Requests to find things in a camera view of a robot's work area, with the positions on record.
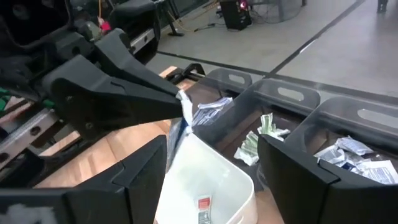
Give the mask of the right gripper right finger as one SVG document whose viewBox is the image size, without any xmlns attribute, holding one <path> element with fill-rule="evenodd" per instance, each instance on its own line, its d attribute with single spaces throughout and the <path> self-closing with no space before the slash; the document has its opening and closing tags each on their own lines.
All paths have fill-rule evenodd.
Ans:
<svg viewBox="0 0 398 224">
<path fill-rule="evenodd" d="M 262 171 L 285 224 L 318 224 L 328 186 L 336 175 L 317 159 L 262 134 L 257 147 Z"/>
</svg>

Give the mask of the grey mesh waste basket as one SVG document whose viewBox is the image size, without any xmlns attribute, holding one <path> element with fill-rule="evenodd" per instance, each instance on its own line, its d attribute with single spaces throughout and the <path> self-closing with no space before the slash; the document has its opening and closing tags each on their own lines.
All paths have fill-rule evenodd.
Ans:
<svg viewBox="0 0 398 224">
<path fill-rule="evenodd" d="M 249 0 L 249 12 L 256 22 L 278 24 L 298 16 L 308 0 Z"/>
</svg>

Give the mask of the narrow green-print packet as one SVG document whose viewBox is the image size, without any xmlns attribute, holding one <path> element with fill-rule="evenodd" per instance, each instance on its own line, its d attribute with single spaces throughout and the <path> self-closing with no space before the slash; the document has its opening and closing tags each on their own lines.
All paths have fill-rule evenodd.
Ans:
<svg viewBox="0 0 398 224">
<path fill-rule="evenodd" d="M 259 156 L 257 153 L 247 151 L 245 149 L 237 148 L 234 153 L 234 158 L 242 160 L 246 165 L 252 166 L 259 161 Z"/>
</svg>

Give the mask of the dark translucent plastic bin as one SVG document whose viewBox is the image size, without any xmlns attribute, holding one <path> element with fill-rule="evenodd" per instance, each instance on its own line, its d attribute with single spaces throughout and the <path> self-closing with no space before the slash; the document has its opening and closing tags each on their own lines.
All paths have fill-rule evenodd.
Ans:
<svg viewBox="0 0 398 224">
<path fill-rule="evenodd" d="M 371 161 L 390 160 L 398 172 L 398 107 L 396 106 L 346 97 L 330 98 L 300 123 L 287 137 L 286 143 L 315 157 L 314 154 L 317 152 L 335 145 L 338 138 L 347 136 L 374 151 L 361 157 Z M 357 166 L 351 171 L 345 171 L 362 176 Z"/>
<path fill-rule="evenodd" d="M 194 115 L 199 110 L 198 104 L 212 103 L 222 97 L 232 97 L 234 99 L 252 83 L 252 77 L 248 73 L 217 68 L 188 87 L 185 92 L 193 104 L 192 112 Z M 233 102 L 222 107 L 219 117 L 222 115 L 223 110 L 232 104 Z"/>
<path fill-rule="evenodd" d="M 247 173 L 256 192 L 267 186 L 259 163 L 246 165 L 234 158 L 234 153 L 253 131 L 261 127 L 261 116 L 273 113 L 273 126 L 289 129 L 290 134 L 320 104 L 320 94 L 312 89 L 275 79 L 265 79 L 251 85 L 223 110 L 209 126 L 195 127 L 196 135 L 222 156 Z"/>
</svg>

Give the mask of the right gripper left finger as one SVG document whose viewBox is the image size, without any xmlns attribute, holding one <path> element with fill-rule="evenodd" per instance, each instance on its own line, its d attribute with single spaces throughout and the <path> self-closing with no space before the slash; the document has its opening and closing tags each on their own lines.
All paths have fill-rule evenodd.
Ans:
<svg viewBox="0 0 398 224">
<path fill-rule="evenodd" d="M 77 224 L 153 224 L 165 176 L 166 136 L 78 185 Z"/>
</svg>

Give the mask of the red bottle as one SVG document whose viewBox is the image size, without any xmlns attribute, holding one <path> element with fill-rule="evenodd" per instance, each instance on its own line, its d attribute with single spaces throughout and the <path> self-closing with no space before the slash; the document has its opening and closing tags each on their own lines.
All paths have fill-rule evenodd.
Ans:
<svg viewBox="0 0 398 224">
<path fill-rule="evenodd" d="M 104 20 L 101 17 L 98 17 L 99 28 L 103 34 L 109 32 L 111 30 L 111 26 L 108 21 Z"/>
</svg>

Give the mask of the white plastic bin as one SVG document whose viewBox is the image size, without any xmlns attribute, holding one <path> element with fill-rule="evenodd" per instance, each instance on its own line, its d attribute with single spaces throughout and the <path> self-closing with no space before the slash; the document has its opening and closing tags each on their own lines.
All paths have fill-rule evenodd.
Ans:
<svg viewBox="0 0 398 224">
<path fill-rule="evenodd" d="M 197 198 L 211 195 L 211 224 L 256 224 L 250 176 L 194 134 L 185 136 L 165 175 L 157 224 L 198 224 Z"/>
</svg>

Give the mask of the long white packet strip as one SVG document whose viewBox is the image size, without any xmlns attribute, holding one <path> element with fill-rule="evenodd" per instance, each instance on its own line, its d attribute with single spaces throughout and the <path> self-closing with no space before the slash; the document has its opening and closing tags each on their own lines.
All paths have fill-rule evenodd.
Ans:
<svg viewBox="0 0 398 224">
<path fill-rule="evenodd" d="M 205 108 L 199 109 L 193 115 L 193 126 L 210 125 L 220 115 L 221 108 Z"/>
</svg>

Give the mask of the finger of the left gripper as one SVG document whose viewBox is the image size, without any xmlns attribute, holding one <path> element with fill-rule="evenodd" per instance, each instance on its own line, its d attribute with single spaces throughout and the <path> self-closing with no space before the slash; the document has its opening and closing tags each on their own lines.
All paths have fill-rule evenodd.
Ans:
<svg viewBox="0 0 398 224">
<path fill-rule="evenodd" d="M 115 29 L 95 42 L 95 51 L 105 73 L 171 96 L 179 88 L 140 63 L 128 50 L 129 39 L 121 29 Z"/>
<path fill-rule="evenodd" d="M 182 116 L 178 87 L 134 58 L 102 70 L 77 55 L 44 76 L 42 86 L 55 111 L 86 139 Z"/>
</svg>

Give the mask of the black computer tower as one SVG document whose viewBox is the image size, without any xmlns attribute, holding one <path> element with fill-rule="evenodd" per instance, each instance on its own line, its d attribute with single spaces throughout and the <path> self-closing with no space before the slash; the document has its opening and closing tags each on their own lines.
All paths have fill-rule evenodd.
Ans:
<svg viewBox="0 0 398 224">
<path fill-rule="evenodd" d="M 252 24 L 247 0 L 220 0 L 220 7 L 227 29 L 243 30 Z"/>
</svg>

